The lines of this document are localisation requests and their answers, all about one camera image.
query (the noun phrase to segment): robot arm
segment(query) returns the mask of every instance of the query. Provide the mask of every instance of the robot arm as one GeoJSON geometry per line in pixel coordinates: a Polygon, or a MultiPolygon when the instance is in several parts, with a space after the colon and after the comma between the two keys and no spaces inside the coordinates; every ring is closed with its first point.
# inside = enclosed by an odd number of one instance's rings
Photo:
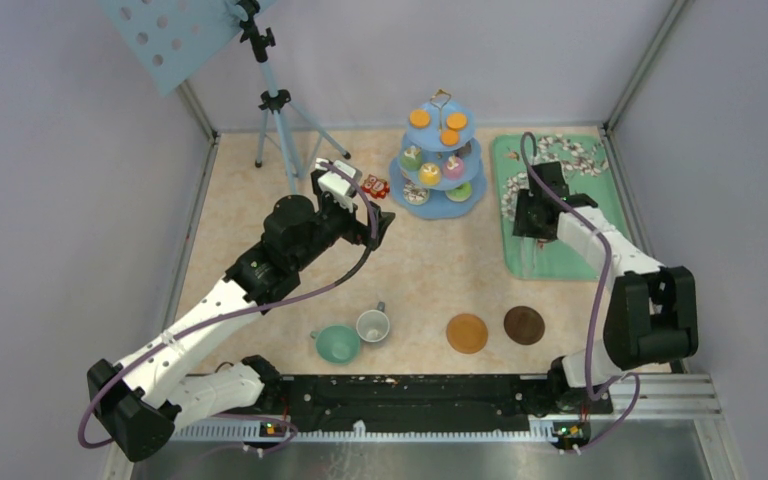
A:
{"type": "MultiPolygon", "coordinates": [[[[93,398],[117,372],[138,362],[157,345],[166,345],[167,348],[134,365],[94,410],[96,418],[132,462],[151,456],[176,430],[194,421],[254,404],[264,382],[278,378],[278,372],[259,357],[244,359],[212,375],[187,377],[222,341],[268,310],[231,317],[195,330],[197,324],[280,302],[300,284],[299,272],[339,238],[366,245],[370,251],[380,245],[395,215],[381,212],[370,202],[376,224],[359,222],[355,218],[357,207],[352,197],[356,192],[352,185],[328,171],[323,162],[327,160],[317,159],[317,168],[311,174],[319,211],[314,210],[307,197],[283,197],[264,220],[261,241],[243,253],[192,310],[116,364],[102,359],[87,372],[93,398]]],[[[354,180],[361,175],[343,162],[330,166],[330,170],[334,168],[354,180]]]]}
{"type": "MultiPolygon", "coordinates": [[[[593,199],[570,194],[560,162],[531,167],[553,193],[586,218],[596,231],[564,211],[532,178],[517,197],[514,235],[559,240],[569,245],[596,271],[605,262],[602,233],[611,245],[605,288],[611,301],[602,340],[593,346],[592,381],[650,363],[666,363],[696,353],[696,292],[693,275],[684,267],[667,268],[641,252],[605,218],[593,199]]],[[[585,351],[563,357],[565,383],[584,387],[585,351]]]]}

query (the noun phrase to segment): wall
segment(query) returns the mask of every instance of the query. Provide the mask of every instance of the wall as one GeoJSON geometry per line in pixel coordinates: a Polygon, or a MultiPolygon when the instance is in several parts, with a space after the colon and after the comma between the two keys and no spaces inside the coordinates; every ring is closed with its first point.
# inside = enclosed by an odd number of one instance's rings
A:
{"type": "MultiPolygon", "coordinates": [[[[437,88],[485,124],[597,123],[671,3],[281,0],[258,24],[274,31],[279,87],[325,126],[399,125],[437,88]]],[[[257,65],[246,43],[193,76],[220,130],[259,127],[257,65]]]]}
{"type": "Polygon", "coordinates": [[[768,2],[696,2],[618,143],[655,253],[696,275],[692,366],[768,478],[768,2]]]}
{"type": "Polygon", "coordinates": [[[100,475],[86,369],[159,328],[206,149],[95,2],[0,1],[0,479],[100,475]]]}

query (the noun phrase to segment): green plate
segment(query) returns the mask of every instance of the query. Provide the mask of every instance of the green plate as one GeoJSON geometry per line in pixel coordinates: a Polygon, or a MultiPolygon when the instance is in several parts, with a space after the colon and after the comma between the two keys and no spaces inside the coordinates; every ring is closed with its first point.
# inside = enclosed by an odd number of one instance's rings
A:
{"type": "MultiPolygon", "coordinates": [[[[560,160],[571,193],[586,193],[599,204],[605,217],[628,237],[617,188],[605,148],[591,135],[537,135],[536,163],[560,160]]],[[[528,186],[525,164],[519,158],[520,135],[501,135],[493,140],[490,154],[499,196],[502,243],[508,270],[523,279],[595,280],[597,272],[573,249],[560,243],[538,243],[513,236],[517,185],[528,186]]]]}

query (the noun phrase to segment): cup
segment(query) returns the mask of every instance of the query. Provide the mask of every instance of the cup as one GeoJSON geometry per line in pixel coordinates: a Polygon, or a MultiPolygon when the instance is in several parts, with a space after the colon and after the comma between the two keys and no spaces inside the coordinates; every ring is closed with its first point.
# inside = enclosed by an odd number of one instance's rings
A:
{"type": "Polygon", "coordinates": [[[377,343],[390,333],[390,319],[384,313],[384,302],[378,302],[375,310],[367,310],[358,317],[355,327],[364,342],[377,343]]]}
{"type": "Polygon", "coordinates": [[[326,362],[335,365],[345,365],[360,353],[357,332],[345,325],[331,325],[310,332],[310,338],[316,340],[316,353],[326,362]]]}

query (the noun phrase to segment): pink cupcake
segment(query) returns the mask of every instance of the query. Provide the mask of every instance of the pink cupcake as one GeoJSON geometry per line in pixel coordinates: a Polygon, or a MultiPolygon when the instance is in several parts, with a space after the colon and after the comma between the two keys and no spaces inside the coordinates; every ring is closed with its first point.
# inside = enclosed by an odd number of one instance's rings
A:
{"type": "Polygon", "coordinates": [[[443,164],[443,176],[449,180],[457,180],[463,175],[464,169],[463,160],[452,155],[446,160],[446,163],[443,164]]]}

